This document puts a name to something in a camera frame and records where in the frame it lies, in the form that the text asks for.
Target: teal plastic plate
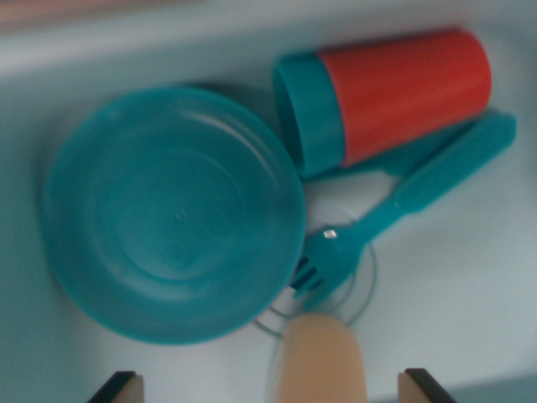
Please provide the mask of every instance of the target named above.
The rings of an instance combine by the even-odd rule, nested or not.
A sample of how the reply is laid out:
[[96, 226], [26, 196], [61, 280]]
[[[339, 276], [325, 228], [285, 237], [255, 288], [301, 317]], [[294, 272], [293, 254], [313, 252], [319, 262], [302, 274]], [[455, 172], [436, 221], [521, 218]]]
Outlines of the teal plastic plate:
[[66, 141], [44, 188], [62, 287], [105, 327], [196, 343], [252, 321], [286, 286], [305, 200], [284, 146], [245, 108], [166, 88], [121, 98]]

